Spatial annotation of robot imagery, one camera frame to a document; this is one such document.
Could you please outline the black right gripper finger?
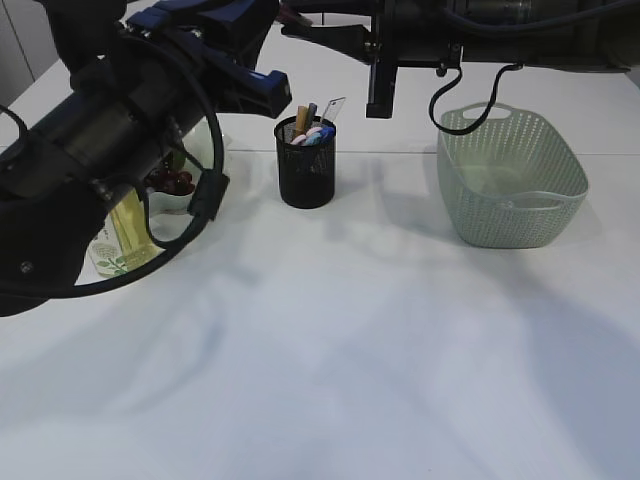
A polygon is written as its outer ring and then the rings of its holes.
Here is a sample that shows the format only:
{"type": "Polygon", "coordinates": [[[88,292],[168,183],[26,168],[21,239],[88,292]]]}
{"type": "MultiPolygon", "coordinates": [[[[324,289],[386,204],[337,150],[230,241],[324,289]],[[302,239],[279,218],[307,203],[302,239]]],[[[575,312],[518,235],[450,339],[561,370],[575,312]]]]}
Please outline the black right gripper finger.
{"type": "Polygon", "coordinates": [[[286,24],[281,28],[281,33],[289,38],[326,47],[365,65],[373,61],[372,35],[363,25],[314,27],[286,24]]]}
{"type": "Polygon", "coordinates": [[[298,13],[372,15],[379,2],[376,0],[284,0],[283,4],[298,13]]]}

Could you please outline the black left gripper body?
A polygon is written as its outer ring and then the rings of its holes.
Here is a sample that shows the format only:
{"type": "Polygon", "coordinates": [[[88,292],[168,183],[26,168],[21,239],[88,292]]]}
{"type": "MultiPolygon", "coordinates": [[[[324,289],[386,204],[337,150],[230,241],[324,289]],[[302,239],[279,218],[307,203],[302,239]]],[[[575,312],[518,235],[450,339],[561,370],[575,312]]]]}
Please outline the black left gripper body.
{"type": "Polygon", "coordinates": [[[275,1],[48,1],[71,93],[44,119],[48,165],[148,165],[219,113],[279,116],[287,76],[256,63],[275,1]]]}

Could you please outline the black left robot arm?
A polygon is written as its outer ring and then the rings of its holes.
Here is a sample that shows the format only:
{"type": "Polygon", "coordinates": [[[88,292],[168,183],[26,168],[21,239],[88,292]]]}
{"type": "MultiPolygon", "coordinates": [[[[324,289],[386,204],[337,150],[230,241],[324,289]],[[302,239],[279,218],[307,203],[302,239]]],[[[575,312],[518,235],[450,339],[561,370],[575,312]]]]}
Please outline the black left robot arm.
{"type": "Polygon", "coordinates": [[[218,117],[278,117],[287,76],[255,66],[279,14],[276,1],[160,1],[133,15],[123,1],[47,1],[44,9],[71,94],[1,155],[1,313],[131,284],[161,268],[213,220],[229,184],[218,117]],[[160,254],[121,277],[82,285],[91,241],[130,191],[199,122],[213,162],[202,167],[191,223],[160,254]]]}

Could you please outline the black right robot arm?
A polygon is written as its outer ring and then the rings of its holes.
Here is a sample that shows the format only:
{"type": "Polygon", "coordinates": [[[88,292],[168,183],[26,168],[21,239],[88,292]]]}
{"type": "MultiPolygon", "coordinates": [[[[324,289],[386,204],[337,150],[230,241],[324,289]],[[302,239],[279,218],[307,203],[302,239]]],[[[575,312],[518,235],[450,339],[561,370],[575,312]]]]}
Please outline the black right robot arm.
{"type": "Polygon", "coordinates": [[[443,77],[464,62],[574,73],[625,73],[639,64],[636,1],[289,1],[299,14],[362,16],[361,24],[287,23],[282,34],[370,66],[367,117],[393,114],[401,68],[443,77]]]}

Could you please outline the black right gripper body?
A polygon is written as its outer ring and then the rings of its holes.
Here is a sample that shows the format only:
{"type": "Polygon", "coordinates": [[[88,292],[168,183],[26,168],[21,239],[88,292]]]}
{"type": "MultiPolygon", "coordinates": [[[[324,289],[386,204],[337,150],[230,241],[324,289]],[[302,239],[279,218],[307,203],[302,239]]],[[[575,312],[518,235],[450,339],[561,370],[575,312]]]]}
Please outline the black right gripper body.
{"type": "Polygon", "coordinates": [[[427,68],[445,74],[457,65],[461,47],[444,23],[442,12],[453,1],[375,1],[371,32],[364,43],[370,65],[366,116],[393,115],[397,72],[427,68]]]}

